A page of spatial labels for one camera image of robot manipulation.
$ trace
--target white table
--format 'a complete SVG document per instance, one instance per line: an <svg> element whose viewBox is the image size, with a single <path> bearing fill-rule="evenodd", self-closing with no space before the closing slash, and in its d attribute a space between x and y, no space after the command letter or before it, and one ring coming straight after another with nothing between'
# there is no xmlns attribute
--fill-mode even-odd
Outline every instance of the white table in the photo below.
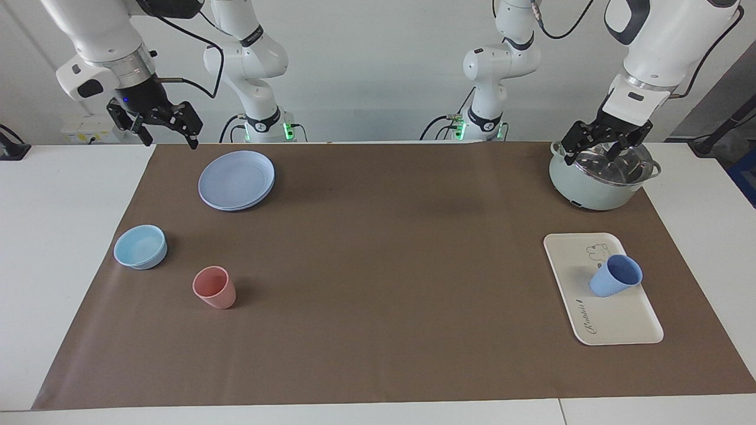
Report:
<svg viewBox="0 0 756 425"><path fill-rule="evenodd" d="M715 161L648 146L664 172L646 190L754 374L756 211ZM0 163L0 423L756 423L756 396L24 412L152 152L34 147Z"/></svg>

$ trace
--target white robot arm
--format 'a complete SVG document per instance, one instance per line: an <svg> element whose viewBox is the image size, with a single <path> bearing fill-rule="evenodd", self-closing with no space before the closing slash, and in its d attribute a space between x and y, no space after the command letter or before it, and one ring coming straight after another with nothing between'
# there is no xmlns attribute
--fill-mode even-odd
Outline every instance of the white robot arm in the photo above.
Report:
<svg viewBox="0 0 756 425"><path fill-rule="evenodd" d="M530 0L501 0L496 27L504 35L503 43L471 50L465 56L465 76L476 88L464 115L462 139L490 140L498 134L507 100L502 80L533 73L541 63L535 24Z"/></svg>
<svg viewBox="0 0 756 425"><path fill-rule="evenodd" d="M210 0L220 30L233 42L220 43L225 53L223 81L239 96L246 115L246 130L252 142L290 141L292 116L281 109L264 78L282 76L289 66L284 48L268 36L248 0ZM205 50L205 67L217 73L221 56Z"/></svg>
<svg viewBox="0 0 756 425"><path fill-rule="evenodd" d="M731 25L739 0L611 0L605 22L629 48L624 73L615 77L591 124L577 121L562 140L567 164L582 150L616 142L613 159L643 142L649 118L672 96L693 64Z"/></svg>
<svg viewBox="0 0 756 425"><path fill-rule="evenodd" d="M107 106L119 128L134 132L149 146L144 124L160 125L182 134L197 147L202 121L189 102L172 104L155 74L152 57L131 14L190 18L201 0L41 0L60 29L71 38L76 56L57 72L60 85L74 100L115 91Z"/></svg>

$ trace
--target blue plate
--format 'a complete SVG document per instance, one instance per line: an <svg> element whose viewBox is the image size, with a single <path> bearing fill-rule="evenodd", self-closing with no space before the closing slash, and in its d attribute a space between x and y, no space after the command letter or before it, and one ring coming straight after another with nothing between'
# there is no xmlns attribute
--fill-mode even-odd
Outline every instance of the blue plate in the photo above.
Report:
<svg viewBox="0 0 756 425"><path fill-rule="evenodd" d="M273 188L275 169L263 154L239 150L208 165L198 184L200 198L221 211L240 211L255 206Z"/></svg>

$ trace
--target bowl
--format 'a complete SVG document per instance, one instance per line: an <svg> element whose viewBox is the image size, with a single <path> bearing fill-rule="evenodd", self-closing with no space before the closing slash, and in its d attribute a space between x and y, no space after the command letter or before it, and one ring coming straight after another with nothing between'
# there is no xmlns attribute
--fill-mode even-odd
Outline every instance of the bowl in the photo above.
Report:
<svg viewBox="0 0 756 425"><path fill-rule="evenodd" d="M168 253L168 243L157 226L141 225L122 234L113 248L116 261L136 270L147 270L160 264Z"/></svg>

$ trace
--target tray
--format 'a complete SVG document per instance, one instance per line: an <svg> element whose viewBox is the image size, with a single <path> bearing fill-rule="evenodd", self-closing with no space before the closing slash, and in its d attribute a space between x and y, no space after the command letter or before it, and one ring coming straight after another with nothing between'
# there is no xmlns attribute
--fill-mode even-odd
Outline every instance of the tray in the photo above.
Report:
<svg viewBox="0 0 756 425"><path fill-rule="evenodd" d="M544 246L572 330L581 343L655 344L664 339L643 285L607 298L597 296L588 286L609 256L627 255L617 237L608 233L550 234Z"/></svg>

